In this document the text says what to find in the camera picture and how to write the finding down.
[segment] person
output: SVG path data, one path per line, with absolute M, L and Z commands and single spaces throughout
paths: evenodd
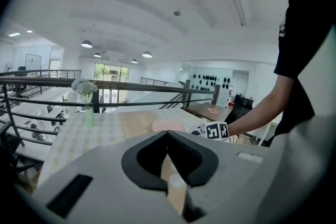
M 281 112 L 275 135 L 288 133 L 314 116 L 298 75 L 315 55 L 333 24 L 335 0 L 289 0 L 280 24 L 279 55 L 274 70 L 277 80 L 272 91 L 249 113 L 229 124 L 229 135 L 260 128 Z

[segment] glass door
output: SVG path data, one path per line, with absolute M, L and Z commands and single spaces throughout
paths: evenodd
M 95 63 L 94 80 L 112 81 L 112 82 L 128 82 L 130 76 L 130 68 L 118 67 L 112 65 L 104 65 Z M 124 103 L 127 102 L 128 91 L 122 90 L 99 90 L 99 102 L 101 103 Z

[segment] flower vase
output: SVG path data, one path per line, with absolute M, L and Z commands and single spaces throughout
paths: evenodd
M 92 128 L 95 126 L 95 117 L 94 112 L 92 108 L 86 108 L 85 110 L 85 122 L 87 128 Z

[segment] ceiling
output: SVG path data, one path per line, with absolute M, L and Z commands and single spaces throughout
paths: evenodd
M 114 59 L 135 58 L 140 64 L 228 58 L 272 62 L 287 6 L 288 0 L 12 0 L 5 16 L 89 58 L 111 51 Z M 86 39 L 93 49 L 80 46 Z M 144 51 L 153 58 L 142 59 Z

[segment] desk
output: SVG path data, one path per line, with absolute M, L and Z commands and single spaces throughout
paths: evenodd
M 210 113 L 208 109 L 215 109 L 218 112 L 218 114 L 212 114 Z M 225 121 L 227 116 L 230 114 L 232 108 L 225 109 L 225 108 L 222 108 L 221 106 L 217 106 L 217 105 L 210 104 L 210 103 L 204 103 L 204 104 L 197 104 L 197 105 L 189 106 L 185 110 L 189 113 L 193 113 L 197 116 L 206 118 L 210 121 Z
M 96 146 L 152 133 L 152 123 L 160 119 L 179 121 L 183 123 L 187 131 L 195 125 L 204 123 L 203 120 L 182 109 L 173 108 L 124 113 L 97 113 L 95 114 L 96 126 L 88 129 L 85 125 L 84 113 L 72 114 L 50 148 L 41 170 L 38 186 L 51 174 Z M 168 158 L 163 162 L 161 178 L 168 182 L 168 200 L 177 212 L 181 213 L 186 183 L 180 178 Z

